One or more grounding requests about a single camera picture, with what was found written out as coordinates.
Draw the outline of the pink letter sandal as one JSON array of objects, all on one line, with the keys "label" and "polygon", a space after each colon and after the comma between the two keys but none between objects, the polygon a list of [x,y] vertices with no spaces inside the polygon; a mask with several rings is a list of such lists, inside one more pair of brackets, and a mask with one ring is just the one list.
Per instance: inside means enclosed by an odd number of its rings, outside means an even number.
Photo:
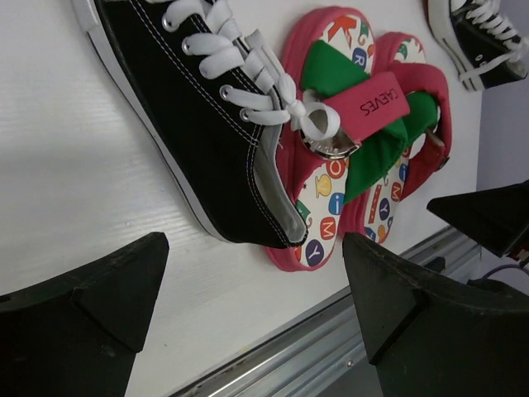
[{"label": "pink letter sandal", "polygon": [[407,95],[410,113],[403,124],[411,143],[381,179],[344,207],[338,235],[358,232],[381,244],[392,229],[398,205],[449,160],[452,121],[446,77],[426,62],[420,40],[387,32],[375,44],[375,70],[394,72]]},{"label": "pink letter sandal", "polygon": [[285,42],[281,62],[306,117],[284,128],[276,160],[307,237],[267,250],[280,270],[325,265],[345,205],[403,152],[410,107],[395,74],[375,71],[375,51],[367,18],[351,7],[310,11]]}]

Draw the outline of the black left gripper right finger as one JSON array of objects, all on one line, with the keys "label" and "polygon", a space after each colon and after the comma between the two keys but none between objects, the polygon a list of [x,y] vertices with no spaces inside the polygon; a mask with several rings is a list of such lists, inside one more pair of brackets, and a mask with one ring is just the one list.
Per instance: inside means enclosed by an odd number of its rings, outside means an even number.
[{"label": "black left gripper right finger", "polygon": [[527,395],[525,294],[498,280],[455,281],[358,233],[342,251],[384,395]]}]

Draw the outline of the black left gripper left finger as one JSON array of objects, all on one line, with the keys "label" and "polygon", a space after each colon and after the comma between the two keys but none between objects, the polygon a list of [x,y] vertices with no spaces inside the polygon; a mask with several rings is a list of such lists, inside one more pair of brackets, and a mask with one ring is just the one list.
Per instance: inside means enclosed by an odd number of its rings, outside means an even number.
[{"label": "black left gripper left finger", "polygon": [[1,297],[3,396],[123,396],[169,255],[151,232]]}]

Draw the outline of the black canvas sneaker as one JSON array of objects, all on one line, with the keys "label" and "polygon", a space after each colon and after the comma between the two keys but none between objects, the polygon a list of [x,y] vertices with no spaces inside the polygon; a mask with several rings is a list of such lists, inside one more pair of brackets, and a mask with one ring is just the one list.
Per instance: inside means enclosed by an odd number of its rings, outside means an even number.
[{"label": "black canvas sneaker", "polygon": [[500,11],[500,1],[426,1],[431,33],[469,91],[524,80],[528,38]]},{"label": "black canvas sneaker", "polygon": [[276,152],[306,108],[262,35],[243,36],[226,1],[76,1],[74,11],[203,229],[300,246]]}]

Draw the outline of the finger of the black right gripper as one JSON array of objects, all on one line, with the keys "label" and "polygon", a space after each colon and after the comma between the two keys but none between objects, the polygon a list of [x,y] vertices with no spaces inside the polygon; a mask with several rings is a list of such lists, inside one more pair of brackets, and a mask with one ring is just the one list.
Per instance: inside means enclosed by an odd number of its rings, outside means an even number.
[{"label": "finger of the black right gripper", "polygon": [[528,257],[528,182],[432,199],[427,210],[497,257]]}]

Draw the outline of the aluminium table edge rail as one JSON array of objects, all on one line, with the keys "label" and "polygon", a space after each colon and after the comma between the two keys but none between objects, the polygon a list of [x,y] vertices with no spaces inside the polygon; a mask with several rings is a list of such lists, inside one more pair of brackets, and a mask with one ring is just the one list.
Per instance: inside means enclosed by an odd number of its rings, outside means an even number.
[{"label": "aluminium table edge rail", "polygon": [[178,396],[316,396],[366,356],[349,289]]}]

